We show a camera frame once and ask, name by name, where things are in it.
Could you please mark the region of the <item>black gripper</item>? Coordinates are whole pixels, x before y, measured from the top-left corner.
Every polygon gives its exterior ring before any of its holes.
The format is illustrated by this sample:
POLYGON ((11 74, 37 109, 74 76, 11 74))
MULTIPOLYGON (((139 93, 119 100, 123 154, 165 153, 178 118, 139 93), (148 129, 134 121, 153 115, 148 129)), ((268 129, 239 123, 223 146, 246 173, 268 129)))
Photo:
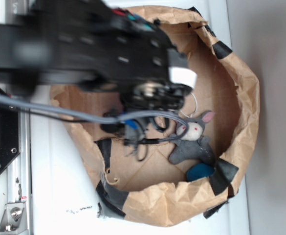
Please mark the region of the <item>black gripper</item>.
POLYGON ((169 81, 146 82, 137 85, 130 93, 121 93, 120 98, 126 114, 142 111, 144 116, 131 118, 120 124, 102 124, 101 129, 124 139, 124 145, 134 147, 133 153, 137 153, 139 145, 158 144, 166 141, 181 139, 185 133, 164 139, 146 138, 147 126, 152 124, 160 133, 165 132, 172 117, 164 116, 165 125, 161 127, 155 120, 156 111, 173 111, 177 113, 184 105, 184 98, 194 88, 197 75, 188 68, 185 55, 177 51, 168 50, 169 56, 169 81))

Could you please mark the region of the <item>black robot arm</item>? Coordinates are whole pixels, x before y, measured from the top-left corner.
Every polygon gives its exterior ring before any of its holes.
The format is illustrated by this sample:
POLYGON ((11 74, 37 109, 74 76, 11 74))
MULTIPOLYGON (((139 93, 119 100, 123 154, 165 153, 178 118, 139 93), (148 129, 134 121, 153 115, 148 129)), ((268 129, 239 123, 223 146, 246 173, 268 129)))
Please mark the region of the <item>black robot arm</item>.
POLYGON ((164 132, 156 117, 178 116, 197 75, 159 27, 101 0, 43 0, 0 24, 0 83, 31 95, 38 85, 76 85, 86 92, 117 92, 124 111, 108 117, 46 107, 122 132, 124 145, 157 144, 147 126, 164 132))

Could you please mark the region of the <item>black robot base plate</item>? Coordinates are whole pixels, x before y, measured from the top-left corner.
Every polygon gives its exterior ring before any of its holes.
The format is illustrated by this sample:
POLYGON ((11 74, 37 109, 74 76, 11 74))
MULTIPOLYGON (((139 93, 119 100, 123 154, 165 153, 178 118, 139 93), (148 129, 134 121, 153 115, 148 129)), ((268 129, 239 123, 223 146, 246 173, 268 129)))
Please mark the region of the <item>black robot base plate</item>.
POLYGON ((19 113, 0 105, 0 175, 20 152, 19 113))

